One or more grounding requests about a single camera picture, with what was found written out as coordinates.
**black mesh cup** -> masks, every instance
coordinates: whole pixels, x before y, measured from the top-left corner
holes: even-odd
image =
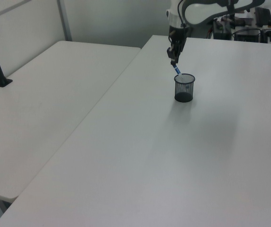
[[[181,103],[190,102],[193,99],[193,83],[195,80],[193,75],[186,73],[175,76],[174,99]]]

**white table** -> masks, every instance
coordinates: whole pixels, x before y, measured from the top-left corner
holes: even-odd
[[[58,42],[0,88],[0,199],[14,201],[139,48]]]
[[[0,227],[271,226],[271,44],[153,36]]]

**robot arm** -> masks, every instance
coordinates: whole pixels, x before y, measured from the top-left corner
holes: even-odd
[[[167,53],[171,64],[175,65],[179,62],[190,26],[201,25],[216,17],[262,5],[265,0],[171,0],[171,2],[171,8],[167,11],[170,26],[168,38],[171,46]]]

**equipment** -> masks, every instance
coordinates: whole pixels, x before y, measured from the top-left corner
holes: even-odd
[[[171,8],[167,10],[169,20],[169,41],[167,49],[171,65],[179,62],[183,51],[187,31],[190,26],[206,24],[216,17],[234,14],[262,5],[265,0],[171,0]]]
[[[259,42],[260,31],[250,27],[235,27],[235,41]]]
[[[231,39],[231,28],[227,21],[214,21],[213,22],[213,38],[230,40]]]
[[[269,9],[264,9],[261,7],[255,8],[255,19],[256,25],[258,27],[263,27],[263,25],[268,25],[271,23],[271,14]]]

